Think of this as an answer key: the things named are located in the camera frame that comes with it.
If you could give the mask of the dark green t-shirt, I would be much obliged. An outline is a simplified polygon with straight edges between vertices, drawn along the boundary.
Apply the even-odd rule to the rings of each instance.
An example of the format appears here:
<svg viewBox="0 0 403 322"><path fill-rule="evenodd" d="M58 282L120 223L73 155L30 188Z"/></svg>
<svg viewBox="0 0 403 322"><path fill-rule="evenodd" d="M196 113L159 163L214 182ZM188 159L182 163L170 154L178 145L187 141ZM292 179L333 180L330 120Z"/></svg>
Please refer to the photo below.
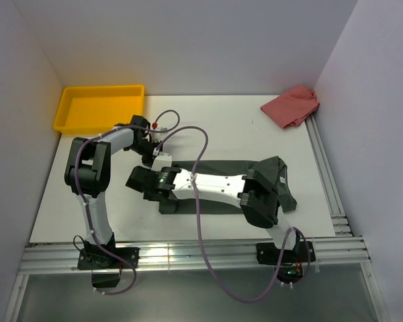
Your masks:
<svg viewBox="0 0 403 322"><path fill-rule="evenodd" d="M192 170L194 161L173 161L172 166L185 170ZM267 179L275 184L279 196L279 205L284 213L291 213L297 208L297 201L291 194L287 183L287 165L279 157L274 156L262 161L253 160L201 160L197 165L197 172L218 176L236 176L247 174L249 170L262 173ZM241 214L239 208L226 203L215 201L200 201L202 214L235 215ZM193 199L169 200L159 203L161 215L190 215L195 214L195 201Z"/></svg>

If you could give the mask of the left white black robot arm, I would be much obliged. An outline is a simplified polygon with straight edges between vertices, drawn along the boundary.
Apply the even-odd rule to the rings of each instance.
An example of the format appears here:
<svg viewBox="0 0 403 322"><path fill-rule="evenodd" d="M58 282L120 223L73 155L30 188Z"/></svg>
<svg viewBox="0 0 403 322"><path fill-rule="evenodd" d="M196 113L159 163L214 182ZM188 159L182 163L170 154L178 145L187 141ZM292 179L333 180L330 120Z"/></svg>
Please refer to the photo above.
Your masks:
<svg viewBox="0 0 403 322"><path fill-rule="evenodd" d="M93 258L102 268L113 266L118 259L105 203L105 191L111 180L111 157L120 150L131 150L142 156L143 164L150 166L158 146L151 134L157 129L156 122L136 115L129 124L119 123L93 138L77 137L72 141L64 182L76 194L83 210L87 230L83 256Z"/></svg>

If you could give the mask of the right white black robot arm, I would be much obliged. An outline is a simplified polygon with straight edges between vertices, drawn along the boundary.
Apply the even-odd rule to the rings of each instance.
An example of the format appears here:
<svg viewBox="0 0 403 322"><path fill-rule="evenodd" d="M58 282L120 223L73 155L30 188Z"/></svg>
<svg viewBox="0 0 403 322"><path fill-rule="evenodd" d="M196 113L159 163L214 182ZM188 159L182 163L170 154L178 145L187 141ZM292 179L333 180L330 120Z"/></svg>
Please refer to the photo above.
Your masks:
<svg viewBox="0 0 403 322"><path fill-rule="evenodd" d="M163 215L241 213L248 224L265 229L277 245L278 256L290 262L301 248L298 233L285 218L297 206L287 179L286 166L253 166L228 176L137 166L126 186L157 202Z"/></svg>

